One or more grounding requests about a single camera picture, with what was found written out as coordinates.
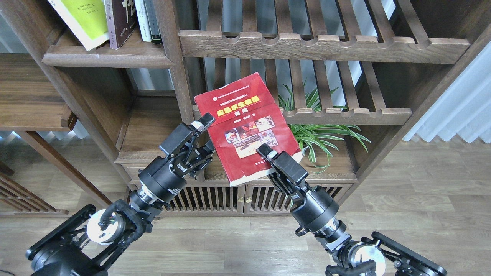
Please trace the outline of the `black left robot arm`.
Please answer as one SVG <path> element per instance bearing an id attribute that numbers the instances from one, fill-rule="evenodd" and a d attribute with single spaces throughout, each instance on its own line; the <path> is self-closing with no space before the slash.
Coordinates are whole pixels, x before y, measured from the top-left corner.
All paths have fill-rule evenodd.
<path id="1" fill-rule="evenodd" d="M 156 157 L 140 171 L 141 187 L 130 200 L 117 200 L 96 211 L 89 204 L 26 251 L 35 276 L 106 276 L 131 243 L 152 231 L 152 221 L 195 175 L 213 159 L 211 141 L 198 138 L 214 122 L 205 114 L 191 124 L 179 124 L 162 142 L 165 157 Z"/>

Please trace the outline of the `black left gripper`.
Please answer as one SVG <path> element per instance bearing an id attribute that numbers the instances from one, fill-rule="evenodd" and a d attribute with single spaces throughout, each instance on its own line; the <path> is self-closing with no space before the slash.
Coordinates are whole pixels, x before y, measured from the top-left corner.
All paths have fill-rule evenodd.
<path id="1" fill-rule="evenodd" d="M 186 185 L 184 177 L 187 174 L 195 177 L 207 168 L 215 152 L 211 140 L 199 148 L 183 147 L 186 143 L 192 145 L 191 138 L 200 136 L 214 121 L 215 118 L 206 113 L 190 125 L 181 123 L 160 144 L 159 148 L 167 157 L 157 157 L 139 174 L 142 187 L 137 195 L 143 202 L 170 203 Z"/>

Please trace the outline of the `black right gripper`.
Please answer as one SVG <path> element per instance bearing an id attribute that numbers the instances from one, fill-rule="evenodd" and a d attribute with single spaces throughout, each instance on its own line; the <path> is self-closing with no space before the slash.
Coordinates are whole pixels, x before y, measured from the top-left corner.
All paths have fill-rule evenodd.
<path id="1" fill-rule="evenodd" d="M 290 213 L 300 225 L 296 234 L 333 234 L 338 230 L 335 215 L 339 205 L 323 187 L 310 187 L 305 181 L 308 172 L 297 161 L 287 152 L 278 153 L 265 143 L 256 152 L 272 166 L 274 171 L 268 177 L 275 189 L 292 201 Z"/>

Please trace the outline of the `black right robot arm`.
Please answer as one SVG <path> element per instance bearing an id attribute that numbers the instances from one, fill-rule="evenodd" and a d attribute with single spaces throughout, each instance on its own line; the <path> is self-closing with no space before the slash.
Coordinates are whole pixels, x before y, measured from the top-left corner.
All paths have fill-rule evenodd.
<path id="1" fill-rule="evenodd" d="M 387 236 L 374 231 L 369 239 L 351 238 L 346 225 L 336 218 L 338 203 L 321 186 L 310 187 L 307 171 L 287 152 L 278 153 L 267 144 L 258 154 L 272 166 L 269 179 L 275 189 L 292 201 L 291 215 L 299 223 L 297 236 L 312 233 L 333 257 L 335 266 L 327 266 L 331 276 L 382 276 L 390 260 L 397 276 L 445 276 L 447 271 L 435 262 L 415 253 Z"/>

